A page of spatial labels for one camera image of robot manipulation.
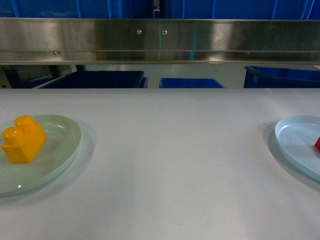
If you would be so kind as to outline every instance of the metal shelf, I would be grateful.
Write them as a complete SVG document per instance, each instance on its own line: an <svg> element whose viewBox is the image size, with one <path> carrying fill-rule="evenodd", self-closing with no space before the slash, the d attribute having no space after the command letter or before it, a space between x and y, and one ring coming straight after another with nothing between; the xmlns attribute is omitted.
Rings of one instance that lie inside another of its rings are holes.
<svg viewBox="0 0 320 240"><path fill-rule="evenodd" d="M319 64L319 20L0 18L0 64Z"/></svg>

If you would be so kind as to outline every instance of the red toy block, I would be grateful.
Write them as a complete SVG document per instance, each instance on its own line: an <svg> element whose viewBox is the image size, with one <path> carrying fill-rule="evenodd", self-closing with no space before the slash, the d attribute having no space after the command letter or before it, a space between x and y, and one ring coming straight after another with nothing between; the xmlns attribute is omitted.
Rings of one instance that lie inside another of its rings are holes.
<svg viewBox="0 0 320 240"><path fill-rule="evenodd" d="M314 146L320 151L320 137L318 138Z"/></svg>

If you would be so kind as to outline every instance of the dark blue bin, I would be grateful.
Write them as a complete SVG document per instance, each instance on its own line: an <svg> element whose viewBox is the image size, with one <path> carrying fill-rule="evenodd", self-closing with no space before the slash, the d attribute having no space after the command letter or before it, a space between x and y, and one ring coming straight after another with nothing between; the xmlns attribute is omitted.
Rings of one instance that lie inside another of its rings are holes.
<svg viewBox="0 0 320 240"><path fill-rule="evenodd" d="M41 89L132 89L146 85L143 71L77 71Z"/></svg>
<svg viewBox="0 0 320 240"><path fill-rule="evenodd" d="M161 89L223 89L217 80L212 78L162 78Z"/></svg>
<svg viewBox="0 0 320 240"><path fill-rule="evenodd" d="M244 88L320 88L320 71L246 66Z"/></svg>
<svg viewBox="0 0 320 240"><path fill-rule="evenodd" d="M152 0L0 0L0 17L152 18Z"/></svg>
<svg viewBox="0 0 320 240"><path fill-rule="evenodd" d="M318 20L320 0L160 0L162 18Z"/></svg>

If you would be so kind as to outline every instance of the plate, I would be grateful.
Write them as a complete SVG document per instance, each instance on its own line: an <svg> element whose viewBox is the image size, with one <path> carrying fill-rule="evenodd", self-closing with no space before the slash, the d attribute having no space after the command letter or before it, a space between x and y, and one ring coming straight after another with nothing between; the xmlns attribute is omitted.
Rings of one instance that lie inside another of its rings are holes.
<svg viewBox="0 0 320 240"><path fill-rule="evenodd" d="M33 116L47 136L31 163L11 163L0 149L0 196L20 194L39 187L64 171L75 159L81 141L78 124L65 116ZM0 133L14 122L0 125Z"/></svg>
<svg viewBox="0 0 320 240"><path fill-rule="evenodd" d="M275 126L276 143L284 157L304 174L320 182L320 117L290 116Z"/></svg>

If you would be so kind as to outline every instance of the white tabletop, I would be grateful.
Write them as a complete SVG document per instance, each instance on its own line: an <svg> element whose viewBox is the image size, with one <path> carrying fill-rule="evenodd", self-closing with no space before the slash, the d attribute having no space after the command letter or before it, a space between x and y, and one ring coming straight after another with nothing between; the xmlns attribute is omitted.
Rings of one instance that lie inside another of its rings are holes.
<svg viewBox="0 0 320 240"><path fill-rule="evenodd" d="M0 239L320 237L320 183L273 133L320 116L320 89L8 89L0 104L0 124L56 114L82 130L61 175L0 198Z"/></svg>

